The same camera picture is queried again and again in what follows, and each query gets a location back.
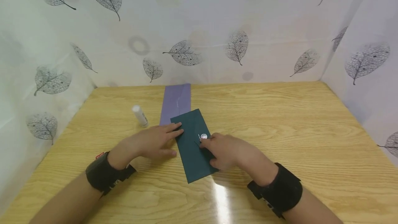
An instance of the wood grain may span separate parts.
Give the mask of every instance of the wood grain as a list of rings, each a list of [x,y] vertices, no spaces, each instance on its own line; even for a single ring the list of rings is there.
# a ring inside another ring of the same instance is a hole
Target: wood grain
[[[94,90],[0,223],[27,223],[97,154],[139,131],[134,104],[158,124],[163,93],[164,86]],[[345,223],[397,223],[398,170],[324,83],[192,85],[191,94],[210,132],[259,147]],[[280,223],[238,169],[188,184],[179,155],[132,164],[139,173],[102,198],[86,223]]]

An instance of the black wrist strap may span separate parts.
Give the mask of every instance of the black wrist strap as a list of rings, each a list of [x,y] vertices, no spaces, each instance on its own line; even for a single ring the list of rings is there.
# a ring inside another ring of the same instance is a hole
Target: black wrist strap
[[[110,187],[108,187],[106,190],[104,190],[104,193],[102,194],[102,196],[107,195],[110,192],[110,190],[112,190],[113,187],[115,187],[118,184],[118,182],[120,182],[120,181],[123,182],[124,180],[128,179],[136,171],[137,170],[134,169],[134,167],[131,166],[130,164],[125,169],[122,169],[120,171],[119,178],[116,180],[116,182],[114,182],[112,185],[110,185]]]
[[[109,193],[119,181],[124,181],[136,172],[130,164],[121,170],[113,168],[108,162],[108,153],[109,151],[101,155],[86,169],[88,182],[93,188],[103,192],[103,195]]]
[[[261,187],[254,181],[251,181],[247,187],[256,196],[257,199],[263,198],[268,206],[280,218],[282,213],[288,211],[301,200],[303,186],[300,179],[292,174],[288,169],[279,163],[275,163],[279,170],[275,179],[270,185]]]

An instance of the wrist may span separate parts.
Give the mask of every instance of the wrist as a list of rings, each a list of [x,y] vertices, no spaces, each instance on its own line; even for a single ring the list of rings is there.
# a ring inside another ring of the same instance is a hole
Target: wrist
[[[139,150],[134,147],[133,143],[128,140],[122,140],[110,150],[108,162],[113,168],[121,170],[126,168],[129,163],[138,156]]]
[[[271,184],[278,174],[278,166],[255,147],[248,154],[240,159],[238,167],[249,174],[257,185],[264,187]]]

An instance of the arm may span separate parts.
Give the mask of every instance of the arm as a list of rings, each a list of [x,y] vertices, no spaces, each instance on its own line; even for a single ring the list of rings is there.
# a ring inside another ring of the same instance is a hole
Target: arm
[[[183,133],[183,130],[173,132],[180,126],[181,123],[151,127],[123,139],[108,154],[109,164],[121,170],[138,156],[175,157],[176,151],[165,149],[164,146]],[[29,223],[80,223],[101,196],[102,192],[91,186],[83,172],[45,204]]]
[[[210,139],[201,140],[201,147],[209,149],[216,157],[210,161],[211,166],[221,170],[238,166],[260,186],[272,183],[278,173],[278,167],[267,156],[239,138],[214,133]],[[291,224],[343,223],[304,187],[299,203],[284,212],[283,217]]]

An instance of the paper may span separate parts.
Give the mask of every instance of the paper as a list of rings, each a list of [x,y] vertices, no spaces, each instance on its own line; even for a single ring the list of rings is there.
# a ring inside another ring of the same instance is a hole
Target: paper
[[[218,169],[210,165],[210,160],[215,158],[213,154],[208,149],[199,148],[200,135],[210,137],[199,109],[173,117],[171,122],[181,122],[179,129],[184,129],[184,133],[176,137],[176,141],[188,183],[217,172]]]
[[[189,111],[191,111],[191,84],[166,86],[160,125],[170,124],[172,117]]]

